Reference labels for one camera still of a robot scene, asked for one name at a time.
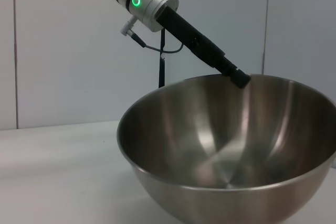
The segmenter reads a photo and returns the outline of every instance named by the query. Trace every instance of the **robotic arm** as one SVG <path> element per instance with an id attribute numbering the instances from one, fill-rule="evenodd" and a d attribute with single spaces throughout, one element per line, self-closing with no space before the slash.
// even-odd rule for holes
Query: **robotic arm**
<path id="1" fill-rule="evenodd" d="M 137 36 L 130 30 L 139 20 L 151 31 L 168 30 L 183 43 L 195 56 L 209 66 L 216 68 L 221 74 L 230 77 L 239 88 L 250 82 L 250 76 L 226 59 L 221 51 L 208 38 L 176 13 L 179 0 L 116 0 L 133 15 L 122 33 L 130 35 L 137 41 Z"/>

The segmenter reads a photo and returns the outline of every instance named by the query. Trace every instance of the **cable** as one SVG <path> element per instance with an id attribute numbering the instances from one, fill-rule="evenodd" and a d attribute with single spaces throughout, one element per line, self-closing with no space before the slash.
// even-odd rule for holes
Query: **cable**
<path id="1" fill-rule="evenodd" d="M 176 54 L 176 53 L 180 52 L 183 49 L 183 47 L 184 47 L 184 45 L 182 44 L 181 47 L 176 51 L 165 51 L 164 50 L 163 53 L 164 54 Z M 154 48 L 154 47 L 150 47 L 150 46 L 147 46 L 147 45 L 145 46 L 145 48 L 148 48 L 148 49 L 151 49 L 151 50 L 154 50 L 154 51 L 157 51 L 157 52 L 161 52 L 159 49 Z"/>
<path id="2" fill-rule="evenodd" d="M 155 47 L 147 46 L 147 44 L 136 33 L 133 33 L 131 35 L 131 38 L 143 48 L 148 48 L 148 49 L 151 49 L 151 50 L 154 50 L 154 51 L 157 51 L 157 52 L 161 52 L 161 50 L 159 50 Z M 183 49 L 183 47 L 184 47 L 184 45 L 182 43 L 181 47 L 178 50 L 176 50 L 176 51 L 163 51 L 163 53 L 164 54 L 176 54 L 177 52 L 180 52 Z"/>

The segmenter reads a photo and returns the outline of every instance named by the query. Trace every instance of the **black end effector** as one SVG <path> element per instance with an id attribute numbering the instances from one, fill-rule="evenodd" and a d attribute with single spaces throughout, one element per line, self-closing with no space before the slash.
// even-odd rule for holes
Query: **black end effector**
<path id="1" fill-rule="evenodd" d="M 157 22 L 182 42 L 200 60 L 216 68 L 221 74 L 230 77 L 239 88 L 244 88 L 251 77 L 226 59 L 225 53 L 207 37 L 196 30 L 174 10 L 166 7 L 162 10 Z"/>

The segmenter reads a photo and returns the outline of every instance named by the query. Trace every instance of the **green led ring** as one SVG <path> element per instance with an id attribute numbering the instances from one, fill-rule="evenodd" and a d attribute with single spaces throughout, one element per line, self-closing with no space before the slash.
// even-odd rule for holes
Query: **green led ring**
<path id="1" fill-rule="evenodd" d="M 132 0 L 132 3 L 135 7 L 138 7 L 141 4 L 141 0 Z"/>

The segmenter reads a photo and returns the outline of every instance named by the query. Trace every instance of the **bowl rim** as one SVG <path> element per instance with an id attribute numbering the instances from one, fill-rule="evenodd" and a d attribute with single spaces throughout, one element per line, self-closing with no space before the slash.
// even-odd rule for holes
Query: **bowl rim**
<path id="1" fill-rule="evenodd" d="M 183 81 L 179 81 L 170 85 L 166 85 L 163 88 L 154 90 L 152 92 L 150 92 L 149 94 L 143 96 L 142 98 L 140 98 L 139 100 L 137 100 L 137 102 L 135 102 L 123 115 L 123 117 L 121 118 L 119 125 L 118 125 L 118 129 L 117 129 L 117 143 L 118 143 L 118 147 L 122 153 L 122 155 L 124 156 L 124 158 L 132 165 L 133 168 L 136 168 L 137 170 L 141 171 L 142 173 L 144 173 L 145 175 L 158 180 L 162 183 L 171 185 L 171 186 L 176 186 L 179 187 L 181 189 L 188 189 L 188 190 L 196 190 L 196 191 L 213 191 L 213 192 L 244 192 L 244 191 L 258 191 L 258 190 L 266 190 L 266 189 L 273 189 L 273 188 L 279 188 L 279 187 L 284 187 L 290 184 L 294 184 L 297 182 L 300 182 L 304 179 L 307 179 L 311 176 L 313 176 L 315 173 L 317 173 L 322 167 L 326 166 L 327 164 L 330 164 L 330 169 L 332 169 L 332 164 L 333 161 L 336 158 L 336 151 L 323 163 L 321 163 L 319 166 L 317 166 L 316 168 L 310 170 L 307 173 L 304 173 L 300 176 L 297 176 L 295 178 L 292 179 L 288 179 L 279 183 L 275 183 L 275 184 L 270 184 L 270 185 L 264 185 L 264 186 L 256 186 L 256 187 L 246 187 L 246 188 L 234 188 L 234 189 L 227 189 L 227 188 L 211 188 L 211 187 L 196 187 L 196 186 L 188 186 L 188 185 L 183 185 L 183 184 L 178 184 L 172 181 L 169 181 L 168 179 L 164 179 L 156 174 L 152 174 L 150 172 L 148 172 L 146 169 L 140 167 L 139 165 L 137 165 L 124 151 L 119 135 L 120 135 L 120 123 L 122 123 L 122 121 L 124 120 L 125 116 L 128 114 L 129 111 L 131 111 L 137 104 L 139 104 L 141 101 L 143 101 L 144 99 L 146 99 L 147 97 L 151 96 L 154 93 L 160 92 L 162 89 L 167 89 L 169 87 L 175 86 L 177 84 L 181 84 L 183 82 L 187 82 L 187 81 L 192 81 L 192 80 L 199 80 L 199 79 L 205 79 L 205 78 L 209 78 L 209 77 L 213 77 L 213 76 L 221 76 L 221 74 L 210 74 L 210 75 L 206 75 L 206 76 L 199 76 L 199 77 L 193 77 L 193 78 L 189 78 Z M 268 78 L 274 78 L 274 79 L 279 79 L 279 80 L 285 80 L 291 83 L 295 83 L 295 84 L 299 84 L 307 89 L 310 89 L 311 91 L 314 91 L 318 94 L 320 94 L 322 97 L 326 98 L 336 109 L 336 103 L 333 102 L 327 95 L 321 93 L 320 91 L 318 91 L 317 89 L 314 89 L 308 85 L 305 85 L 303 83 L 300 83 L 298 81 L 293 81 L 290 79 L 286 79 L 286 78 L 281 78 L 281 77 L 275 77 L 275 76 L 270 76 L 270 75 L 265 75 L 265 74 L 251 74 L 251 76 L 261 76 L 261 77 L 268 77 Z"/>

